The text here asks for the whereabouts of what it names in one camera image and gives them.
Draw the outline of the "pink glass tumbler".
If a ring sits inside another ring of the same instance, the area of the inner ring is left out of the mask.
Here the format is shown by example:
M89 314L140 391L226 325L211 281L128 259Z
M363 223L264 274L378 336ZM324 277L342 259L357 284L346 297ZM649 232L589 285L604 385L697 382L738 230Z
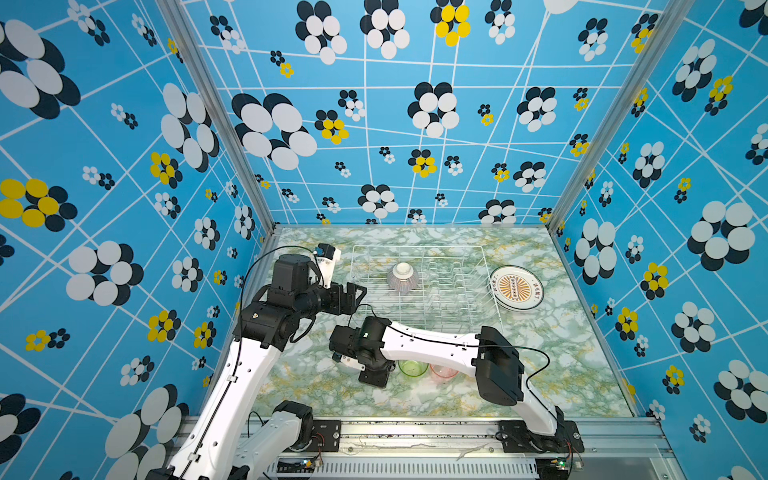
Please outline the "pink glass tumbler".
M437 382L447 382L458 375L458 371L450 367L430 364L430 375Z

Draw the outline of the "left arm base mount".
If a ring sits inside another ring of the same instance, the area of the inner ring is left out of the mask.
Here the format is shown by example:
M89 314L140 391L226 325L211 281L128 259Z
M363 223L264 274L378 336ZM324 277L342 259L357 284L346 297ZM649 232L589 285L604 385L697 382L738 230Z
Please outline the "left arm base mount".
M340 420L314 420L311 429L302 428L298 441L287 451L295 453L336 453L340 448L342 422Z

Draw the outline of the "striped ceramic bowl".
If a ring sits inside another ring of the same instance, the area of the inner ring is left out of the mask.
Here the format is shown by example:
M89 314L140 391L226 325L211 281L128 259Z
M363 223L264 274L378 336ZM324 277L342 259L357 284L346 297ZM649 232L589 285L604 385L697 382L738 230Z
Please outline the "striped ceramic bowl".
M418 287L419 276L410 263L399 262L388 272L387 284L397 294L406 295Z

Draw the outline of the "green glass tumbler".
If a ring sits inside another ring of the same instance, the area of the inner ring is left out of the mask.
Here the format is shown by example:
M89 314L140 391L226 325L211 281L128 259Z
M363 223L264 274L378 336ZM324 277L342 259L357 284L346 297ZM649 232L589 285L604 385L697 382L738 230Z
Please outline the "green glass tumbler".
M398 368L404 375L411 378L418 378L427 372L429 365L416 360L399 360Z

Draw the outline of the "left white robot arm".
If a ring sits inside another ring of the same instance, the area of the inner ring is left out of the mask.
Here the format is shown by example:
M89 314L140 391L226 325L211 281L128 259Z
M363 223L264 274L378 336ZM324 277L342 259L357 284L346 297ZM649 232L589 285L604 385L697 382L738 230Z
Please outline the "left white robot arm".
M240 439L270 371L304 337L301 320L351 315L365 297L362 286L334 282L340 259L340 250L325 243L277 258L270 283L240 310L222 373L187 440L147 478L257 479L285 450L311 444L313 410L294 401L280 403L254 435Z

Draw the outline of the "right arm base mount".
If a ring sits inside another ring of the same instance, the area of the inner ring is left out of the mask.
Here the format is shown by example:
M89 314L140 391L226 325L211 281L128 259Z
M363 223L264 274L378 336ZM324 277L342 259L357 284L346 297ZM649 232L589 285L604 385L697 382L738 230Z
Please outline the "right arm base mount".
M505 453L567 454L585 451L583 438L573 421L557 425L552 436L529 431L523 421L500 421L494 438Z

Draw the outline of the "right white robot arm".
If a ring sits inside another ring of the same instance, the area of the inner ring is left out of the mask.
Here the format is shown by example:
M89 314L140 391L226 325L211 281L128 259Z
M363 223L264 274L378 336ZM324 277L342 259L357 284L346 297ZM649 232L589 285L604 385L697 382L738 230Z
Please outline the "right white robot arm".
M483 400L512 408L530 434L551 440L564 435L562 411L540 397L525 373L519 349L493 327L459 335L368 316L357 328L336 326L329 349L337 361L360 369L359 382L377 388L387 385L399 362L446 367L474 378Z

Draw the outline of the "clear glass tumbler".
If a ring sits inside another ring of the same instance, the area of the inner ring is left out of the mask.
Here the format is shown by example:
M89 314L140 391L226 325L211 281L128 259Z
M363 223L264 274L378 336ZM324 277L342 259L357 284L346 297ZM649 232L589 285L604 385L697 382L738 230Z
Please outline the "clear glass tumbler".
M366 369L366 367L363 364L361 364L357 359L348 357L338 352L335 352L332 354L332 359L335 362L339 363L340 365L343 365L345 367L348 367L360 372Z

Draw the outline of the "white plate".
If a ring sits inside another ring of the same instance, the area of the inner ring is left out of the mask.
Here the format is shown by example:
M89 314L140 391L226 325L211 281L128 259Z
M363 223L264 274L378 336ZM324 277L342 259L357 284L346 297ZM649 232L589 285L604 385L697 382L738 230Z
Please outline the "white plate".
M490 290L499 305L509 310L532 310L544 299L544 287L538 277L515 265L495 269L490 275Z

